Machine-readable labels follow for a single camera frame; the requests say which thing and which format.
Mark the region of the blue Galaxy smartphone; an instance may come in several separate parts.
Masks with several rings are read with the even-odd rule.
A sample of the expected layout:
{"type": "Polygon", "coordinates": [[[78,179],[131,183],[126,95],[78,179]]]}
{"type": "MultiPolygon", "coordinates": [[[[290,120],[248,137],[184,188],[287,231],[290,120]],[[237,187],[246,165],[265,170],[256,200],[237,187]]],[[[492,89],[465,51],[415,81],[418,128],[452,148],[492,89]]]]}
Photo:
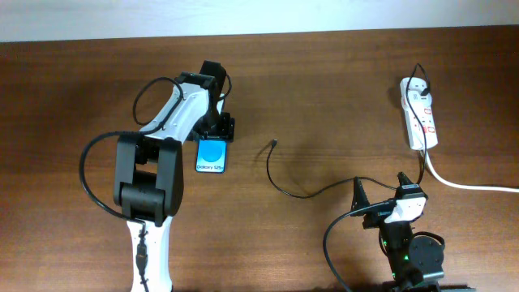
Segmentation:
{"type": "Polygon", "coordinates": [[[200,173],[223,174],[227,157],[227,143],[222,140],[201,140],[195,163],[200,173]]]}

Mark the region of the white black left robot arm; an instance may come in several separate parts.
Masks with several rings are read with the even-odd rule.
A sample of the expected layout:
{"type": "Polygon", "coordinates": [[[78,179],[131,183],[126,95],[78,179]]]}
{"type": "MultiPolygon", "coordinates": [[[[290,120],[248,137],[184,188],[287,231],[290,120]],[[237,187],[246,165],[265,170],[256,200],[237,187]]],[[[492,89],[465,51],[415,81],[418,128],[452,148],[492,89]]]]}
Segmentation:
{"type": "Polygon", "coordinates": [[[234,140],[235,120],[223,110],[226,69],[204,61],[174,78],[171,97],[136,134],[118,138],[114,203],[129,218],[134,291],[171,291],[169,233],[184,191],[182,146],[234,140]]]}

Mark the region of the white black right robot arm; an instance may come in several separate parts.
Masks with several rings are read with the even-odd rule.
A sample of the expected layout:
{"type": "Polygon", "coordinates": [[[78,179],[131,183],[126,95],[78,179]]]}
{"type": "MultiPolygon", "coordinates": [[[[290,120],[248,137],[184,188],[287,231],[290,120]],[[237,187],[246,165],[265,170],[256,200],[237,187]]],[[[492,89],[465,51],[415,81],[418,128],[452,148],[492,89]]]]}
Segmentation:
{"type": "Polygon", "coordinates": [[[379,231],[379,244],[394,279],[391,291],[440,291],[445,241],[437,234],[412,230],[411,224],[423,215],[428,196],[404,173],[397,177],[394,197],[376,204],[369,202],[362,179],[354,178],[351,210],[363,218],[363,229],[379,231]]]}

